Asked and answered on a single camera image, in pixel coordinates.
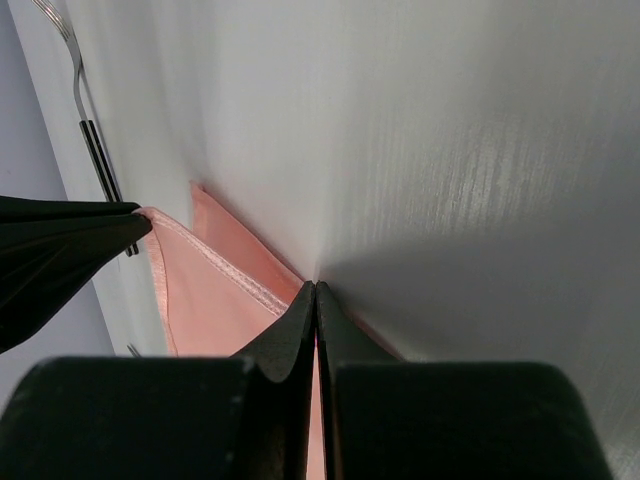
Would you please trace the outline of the pink cloth napkin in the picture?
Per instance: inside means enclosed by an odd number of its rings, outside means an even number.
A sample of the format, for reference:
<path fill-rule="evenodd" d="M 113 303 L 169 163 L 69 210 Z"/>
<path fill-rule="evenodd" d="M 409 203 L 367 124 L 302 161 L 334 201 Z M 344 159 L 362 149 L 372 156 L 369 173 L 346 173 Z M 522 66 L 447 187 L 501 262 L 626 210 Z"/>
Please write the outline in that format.
<path fill-rule="evenodd" d="M 181 479 L 385 479 L 376 375 L 391 359 L 201 188 L 147 236 L 170 361 L 163 456 Z"/>

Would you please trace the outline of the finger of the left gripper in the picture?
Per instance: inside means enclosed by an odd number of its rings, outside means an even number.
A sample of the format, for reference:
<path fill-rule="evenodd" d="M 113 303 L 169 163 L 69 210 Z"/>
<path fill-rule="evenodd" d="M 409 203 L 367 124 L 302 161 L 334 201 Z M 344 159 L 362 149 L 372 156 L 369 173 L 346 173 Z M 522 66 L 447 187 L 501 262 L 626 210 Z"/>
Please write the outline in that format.
<path fill-rule="evenodd" d="M 109 215 L 127 215 L 140 205 L 134 202 L 49 201 L 2 196 L 0 219 L 2 223 L 26 223 Z"/>
<path fill-rule="evenodd" d="M 39 332 L 98 272 L 152 230 L 127 215 L 1 222 L 1 351 Z"/>

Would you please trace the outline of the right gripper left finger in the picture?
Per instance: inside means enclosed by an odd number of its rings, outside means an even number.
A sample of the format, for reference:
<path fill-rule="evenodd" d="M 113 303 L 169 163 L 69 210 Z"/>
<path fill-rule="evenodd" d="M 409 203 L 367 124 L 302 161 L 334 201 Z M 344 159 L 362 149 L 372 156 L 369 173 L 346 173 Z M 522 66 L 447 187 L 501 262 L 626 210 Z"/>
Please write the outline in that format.
<path fill-rule="evenodd" d="M 1 418 L 5 479 L 301 479 L 312 283 L 228 358 L 66 357 L 36 365 Z"/>

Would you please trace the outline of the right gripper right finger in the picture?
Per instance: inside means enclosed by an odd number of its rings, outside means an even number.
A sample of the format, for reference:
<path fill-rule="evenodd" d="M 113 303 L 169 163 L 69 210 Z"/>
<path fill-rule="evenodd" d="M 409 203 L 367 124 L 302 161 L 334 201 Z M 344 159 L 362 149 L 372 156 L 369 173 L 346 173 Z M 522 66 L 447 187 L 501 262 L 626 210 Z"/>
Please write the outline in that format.
<path fill-rule="evenodd" d="M 581 397 L 532 362 L 410 362 L 316 287 L 331 479 L 608 479 Z"/>

